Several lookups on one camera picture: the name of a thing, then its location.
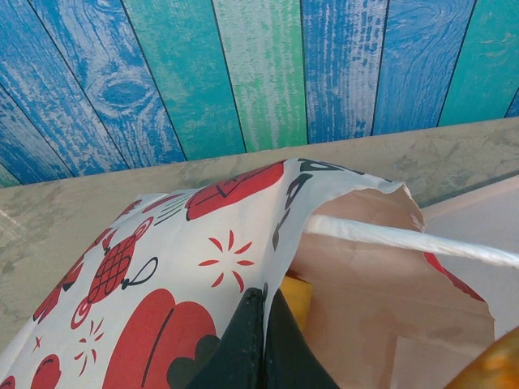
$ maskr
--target painted wood wall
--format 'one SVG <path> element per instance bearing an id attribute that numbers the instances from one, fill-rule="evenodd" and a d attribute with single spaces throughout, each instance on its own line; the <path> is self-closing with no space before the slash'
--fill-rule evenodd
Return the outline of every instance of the painted wood wall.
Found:
<path id="1" fill-rule="evenodd" d="M 0 9 L 0 187 L 519 116 L 517 0 Z"/>

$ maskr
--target orange object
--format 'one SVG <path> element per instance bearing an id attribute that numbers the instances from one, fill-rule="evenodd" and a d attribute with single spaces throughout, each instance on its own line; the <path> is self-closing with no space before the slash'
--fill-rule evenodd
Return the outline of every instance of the orange object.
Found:
<path id="1" fill-rule="evenodd" d="M 301 331 L 307 325 L 308 312 L 310 311 L 311 284 L 298 278 L 286 276 L 280 287 L 290 312 L 295 317 Z"/>
<path id="2" fill-rule="evenodd" d="M 445 389 L 518 389 L 519 327 L 494 342 Z"/>

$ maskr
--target gray countertop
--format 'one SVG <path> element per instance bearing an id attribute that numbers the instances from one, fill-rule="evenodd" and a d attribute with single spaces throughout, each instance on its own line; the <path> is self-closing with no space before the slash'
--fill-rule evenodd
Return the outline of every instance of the gray countertop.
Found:
<path id="1" fill-rule="evenodd" d="M 302 156 L 405 181 L 421 206 L 519 173 L 519 118 L 314 144 L 0 190 L 0 350 L 137 195 Z"/>

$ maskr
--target black plastic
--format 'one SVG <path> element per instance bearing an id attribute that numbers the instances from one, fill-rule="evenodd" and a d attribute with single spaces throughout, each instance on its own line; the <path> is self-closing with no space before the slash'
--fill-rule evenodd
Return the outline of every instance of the black plastic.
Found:
<path id="1" fill-rule="evenodd" d="M 261 290 L 248 289 L 216 352 L 186 389 L 258 389 L 263 360 Z"/>
<path id="2" fill-rule="evenodd" d="M 280 290 L 268 318 L 264 389 L 338 389 L 314 357 Z"/>

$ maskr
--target paper bag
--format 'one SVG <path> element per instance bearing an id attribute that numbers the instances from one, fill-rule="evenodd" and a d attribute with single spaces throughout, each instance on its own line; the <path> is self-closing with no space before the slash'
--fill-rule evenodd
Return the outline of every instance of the paper bag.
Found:
<path id="1" fill-rule="evenodd" d="M 486 303 L 432 254 L 345 240 L 326 216 L 422 235 L 403 184 L 307 159 L 140 196 L 35 307 L 0 378 L 39 389 L 188 383 L 244 291 L 275 291 L 289 267 L 313 285 L 304 335 L 341 387 L 441 387 L 493 341 Z M 172 367 L 179 358 L 189 369 Z"/>

